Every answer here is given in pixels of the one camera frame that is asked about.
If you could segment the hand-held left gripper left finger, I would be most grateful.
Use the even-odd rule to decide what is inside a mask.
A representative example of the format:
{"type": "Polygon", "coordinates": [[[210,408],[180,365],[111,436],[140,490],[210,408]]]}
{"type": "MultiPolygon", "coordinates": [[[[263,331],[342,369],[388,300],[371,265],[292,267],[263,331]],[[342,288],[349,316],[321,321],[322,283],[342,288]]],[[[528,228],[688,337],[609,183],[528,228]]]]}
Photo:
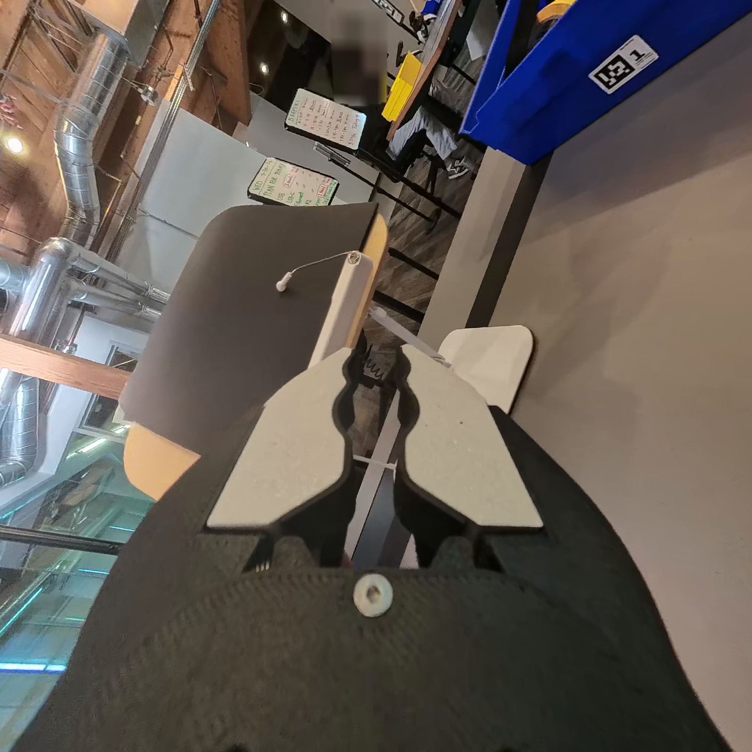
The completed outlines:
{"type": "Polygon", "coordinates": [[[269,530],[346,478],[354,359],[354,350],[338,350],[268,399],[208,516],[209,529],[269,530]]]}

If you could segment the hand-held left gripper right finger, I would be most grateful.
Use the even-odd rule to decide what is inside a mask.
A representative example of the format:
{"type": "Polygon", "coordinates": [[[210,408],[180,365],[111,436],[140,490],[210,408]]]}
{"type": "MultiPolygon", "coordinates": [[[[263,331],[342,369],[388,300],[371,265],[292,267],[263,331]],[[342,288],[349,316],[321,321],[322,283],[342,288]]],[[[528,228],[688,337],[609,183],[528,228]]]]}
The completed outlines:
{"type": "Polygon", "coordinates": [[[484,398],[415,346],[398,355],[396,514],[414,537],[540,531],[543,521],[484,398]]]}

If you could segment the blue plastic bin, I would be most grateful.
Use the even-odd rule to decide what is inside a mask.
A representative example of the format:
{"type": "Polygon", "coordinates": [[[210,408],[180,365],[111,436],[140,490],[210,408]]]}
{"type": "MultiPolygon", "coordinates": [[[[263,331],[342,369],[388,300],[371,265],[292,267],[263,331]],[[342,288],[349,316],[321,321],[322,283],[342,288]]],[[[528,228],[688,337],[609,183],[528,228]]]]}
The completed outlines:
{"type": "Polygon", "coordinates": [[[532,165],[750,14],[750,1],[506,2],[460,135],[532,165]]]}

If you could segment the white rounded pad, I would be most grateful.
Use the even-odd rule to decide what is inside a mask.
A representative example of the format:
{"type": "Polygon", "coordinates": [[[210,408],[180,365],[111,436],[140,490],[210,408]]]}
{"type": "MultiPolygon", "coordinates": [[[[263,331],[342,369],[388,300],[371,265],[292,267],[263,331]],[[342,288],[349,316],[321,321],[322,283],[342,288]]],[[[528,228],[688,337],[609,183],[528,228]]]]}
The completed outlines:
{"type": "Polygon", "coordinates": [[[523,325],[457,329],[438,354],[484,398],[510,414],[530,364],[535,340],[523,325]]]}

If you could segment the black wood-rimmed board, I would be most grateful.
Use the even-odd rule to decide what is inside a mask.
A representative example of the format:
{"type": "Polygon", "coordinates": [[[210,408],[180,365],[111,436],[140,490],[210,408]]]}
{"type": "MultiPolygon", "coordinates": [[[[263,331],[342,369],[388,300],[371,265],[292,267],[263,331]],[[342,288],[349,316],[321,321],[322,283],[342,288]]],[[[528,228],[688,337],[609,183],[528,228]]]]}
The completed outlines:
{"type": "Polygon", "coordinates": [[[306,371],[345,256],[374,260],[375,290],[387,246],[373,202],[243,205],[210,221],[119,398],[131,425],[129,482],[159,501],[230,428],[306,371]]]}

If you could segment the black whiteboard stand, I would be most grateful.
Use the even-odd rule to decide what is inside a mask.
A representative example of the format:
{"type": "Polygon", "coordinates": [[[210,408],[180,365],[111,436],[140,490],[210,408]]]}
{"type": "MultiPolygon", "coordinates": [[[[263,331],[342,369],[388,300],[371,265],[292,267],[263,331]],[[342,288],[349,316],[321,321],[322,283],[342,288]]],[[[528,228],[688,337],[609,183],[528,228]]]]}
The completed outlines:
{"type": "Polygon", "coordinates": [[[443,162],[419,136],[405,152],[403,173],[377,172],[365,177],[352,155],[314,145],[315,151],[370,189],[387,219],[389,248],[375,294],[376,303],[411,325],[423,322],[447,258],[450,242],[468,203],[473,177],[451,181],[443,162]]]}

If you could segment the whiteboard with green writing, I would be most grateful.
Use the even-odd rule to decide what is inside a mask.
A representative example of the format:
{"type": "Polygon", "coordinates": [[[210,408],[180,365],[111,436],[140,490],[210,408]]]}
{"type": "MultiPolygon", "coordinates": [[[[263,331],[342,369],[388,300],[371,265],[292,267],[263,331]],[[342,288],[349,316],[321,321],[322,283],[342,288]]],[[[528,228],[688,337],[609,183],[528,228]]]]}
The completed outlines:
{"type": "Polygon", "coordinates": [[[360,148],[366,115],[303,88],[298,88],[284,127],[295,134],[354,154],[360,148]]]}
{"type": "Polygon", "coordinates": [[[333,203],[339,187],[334,177],[267,157],[249,183],[247,197],[267,205],[321,207],[333,203]]]}

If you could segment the yellow bin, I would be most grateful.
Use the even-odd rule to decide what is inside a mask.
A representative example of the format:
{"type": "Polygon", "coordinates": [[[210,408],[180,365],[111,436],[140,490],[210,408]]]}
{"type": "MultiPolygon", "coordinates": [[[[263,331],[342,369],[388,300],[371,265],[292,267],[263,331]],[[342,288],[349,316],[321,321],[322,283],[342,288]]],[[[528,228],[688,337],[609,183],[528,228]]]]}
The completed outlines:
{"type": "Polygon", "coordinates": [[[382,118],[388,123],[395,122],[399,117],[416,87],[421,68],[422,65],[419,58],[412,52],[407,52],[402,59],[399,72],[392,82],[381,113],[382,118]]]}

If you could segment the silver ventilation duct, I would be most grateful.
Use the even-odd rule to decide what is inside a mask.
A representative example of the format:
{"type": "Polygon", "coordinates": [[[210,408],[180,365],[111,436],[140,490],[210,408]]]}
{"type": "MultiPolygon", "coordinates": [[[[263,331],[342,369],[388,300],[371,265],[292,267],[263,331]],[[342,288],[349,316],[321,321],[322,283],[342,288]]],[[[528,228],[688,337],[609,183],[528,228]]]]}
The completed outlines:
{"type": "MultiPolygon", "coordinates": [[[[69,96],[59,106],[53,140],[67,204],[60,235],[46,240],[28,271],[2,270],[2,290],[15,295],[2,317],[2,334],[49,346],[50,322],[62,311],[64,283],[74,247],[90,247],[99,227],[93,145],[127,66],[128,52],[112,34],[99,32],[78,67],[69,96]]],[[[24,479],[38,458],[39,381],[2,367],[2,487],[24,479]]]]}

